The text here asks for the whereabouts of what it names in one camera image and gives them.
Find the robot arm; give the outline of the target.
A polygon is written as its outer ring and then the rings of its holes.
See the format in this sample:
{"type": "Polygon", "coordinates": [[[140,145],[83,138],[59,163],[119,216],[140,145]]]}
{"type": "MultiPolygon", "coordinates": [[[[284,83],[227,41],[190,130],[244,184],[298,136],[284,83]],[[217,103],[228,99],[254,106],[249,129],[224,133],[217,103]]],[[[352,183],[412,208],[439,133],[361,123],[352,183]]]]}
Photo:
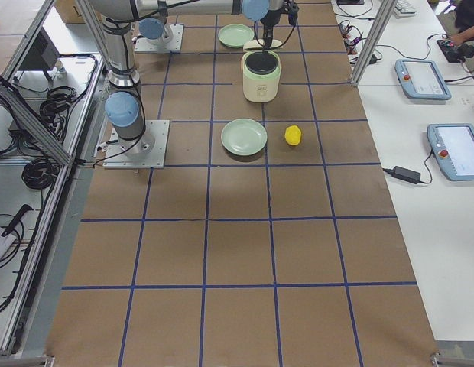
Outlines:
{"type": "Polygon", "coordinates": [[[118,134],[122,150],[146,149],[151,144],[146,132],[141,101],[140,74],[131,45],[131,26],[147,28],[146,38],[163,37],[170,15],[244,15],[264,26],[264,49],[269,50],[274,26],[289,9],[287,1],[91,1],[101,14],[108,52],[112,95],[105,111],[118,134]]]}
{"type": "Polygon", "coordinates": [[[139,32],[141,36],[151,41],[169,41],[171,38],[170,28],[157,18],[139,21],[139,32]]]}

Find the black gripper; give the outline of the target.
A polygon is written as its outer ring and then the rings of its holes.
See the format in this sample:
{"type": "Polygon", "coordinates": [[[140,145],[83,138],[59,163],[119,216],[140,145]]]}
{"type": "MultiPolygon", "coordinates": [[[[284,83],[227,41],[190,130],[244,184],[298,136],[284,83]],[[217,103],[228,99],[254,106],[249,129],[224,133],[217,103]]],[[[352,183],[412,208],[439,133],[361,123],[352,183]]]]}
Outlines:
{"type": "Polygon", "coordinates": [[[271,48],[274,39],[274,26],[278,23],[278,11],[270,10],[261,19],[263,25],[263,48],[271,48]]]}

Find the green plate near arm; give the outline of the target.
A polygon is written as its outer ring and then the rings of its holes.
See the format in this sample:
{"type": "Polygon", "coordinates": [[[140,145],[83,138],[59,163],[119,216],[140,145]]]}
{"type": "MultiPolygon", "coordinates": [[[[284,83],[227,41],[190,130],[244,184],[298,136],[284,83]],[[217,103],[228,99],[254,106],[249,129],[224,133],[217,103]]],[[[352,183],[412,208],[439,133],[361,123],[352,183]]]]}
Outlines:
{"type": "Polygon", "coordinates": [[[226,47],[240,48],[254,39],[254,31],[243,24],[228,24],[219,30],[218,39],[226,47]]]}
{"type": "Polygon", "coordinates": [[[265,127],[252,119],[235,119],[227,123],[221,132],[223,147],[238,156],[251,156],[267,144],[265,127]]]}

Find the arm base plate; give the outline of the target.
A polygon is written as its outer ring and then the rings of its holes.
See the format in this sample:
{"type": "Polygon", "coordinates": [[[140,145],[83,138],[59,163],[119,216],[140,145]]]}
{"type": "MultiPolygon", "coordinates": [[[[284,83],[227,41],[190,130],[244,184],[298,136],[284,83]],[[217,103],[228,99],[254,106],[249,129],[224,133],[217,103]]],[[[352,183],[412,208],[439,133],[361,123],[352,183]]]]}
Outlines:
{"type": "Polygon", "coordinates": [[[144,135],[133,148],[130,147],[135,141],[120,139],[118,132],[112,128],[111,139],[118,142],[107,147],[107,158],[102,161],[102,166],[113,169],[163,168],[170,121],[147,120],[145,125],[144,135]]]}
{"type": "Polygon", "coordinates": [[[158,20],[148,19],[141,21],[138,29],[139,38],[135,42],[135,53],[180,53],[183,24],[162,24],[158,20]]]}

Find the person hand at desk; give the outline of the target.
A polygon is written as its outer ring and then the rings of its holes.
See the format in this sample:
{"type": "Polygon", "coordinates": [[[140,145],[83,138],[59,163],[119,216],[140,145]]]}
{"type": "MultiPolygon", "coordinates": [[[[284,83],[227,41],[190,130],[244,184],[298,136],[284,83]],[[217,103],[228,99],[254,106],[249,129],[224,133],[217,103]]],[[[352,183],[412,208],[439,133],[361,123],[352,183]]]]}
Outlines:
{"type": "Polygon", "coordinates": [[[450,35],[450,40],[456,47],[466,42],[469,38],[470,36],[466,32],[450,35]]]}

